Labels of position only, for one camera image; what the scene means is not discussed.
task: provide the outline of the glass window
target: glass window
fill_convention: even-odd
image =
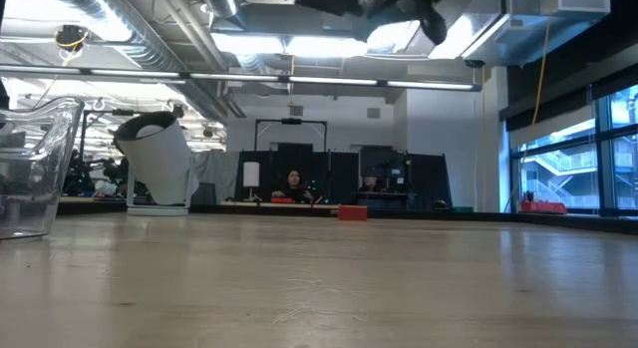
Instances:
[[[638,208],[637,157],[636,135],[614,140],[614,185],[618,208]]]
[[[540,148],[556,143],[566,142],[576,138],[582,138],[585,136],[594,135],[596,132],[596,122],[594,119],[587,120],[580,124],[576,124],[572,127],[563,129],[561,131],[551,133],[542,138],[536,139],[529,143],[530,149]],[[525,151],[525,145],[518,147],[520,152]]]
[[[613,129],[638,124],[638,85],[611,95],[611,122]]]
[[[527,157],[520,192],[534,200],[563,202],[571,208],[599,208],[596,147],[584,145]]]

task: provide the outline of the red object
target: red object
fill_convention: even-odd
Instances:
[[[562,202],[521,202],[520,211],[529,213],[567,214],[567,208]]]
[[[367,206],[339,206],[340,220],[368,220]]]
[[[270,200],[272,203],[294,203],[295,200],[288,197],[272,197]]]

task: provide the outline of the person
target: person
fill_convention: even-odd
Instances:
[[[272,196],[292,198],[295,202],[312,202],[314,198],[308,189],[301,184],[301,174],[297,170],[288,173],[286,184],[273,192]]]
[[[375,176],[363,177],[363,185],[359,188],[359,192],[381,192],[383,191],[379,180]]]

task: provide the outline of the wall vent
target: wall vent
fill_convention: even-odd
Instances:
[[[381,119],[381,109],[368,108],[368,119]]]
[[[301,105],[292,105],[290,106],[290,116],[291,117],[302,117],[303,116],[303,107]]]

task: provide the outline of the clear plastic container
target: clear plastic container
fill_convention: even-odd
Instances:
[[[48,234],[84,103],[0,110],[0,239]]]

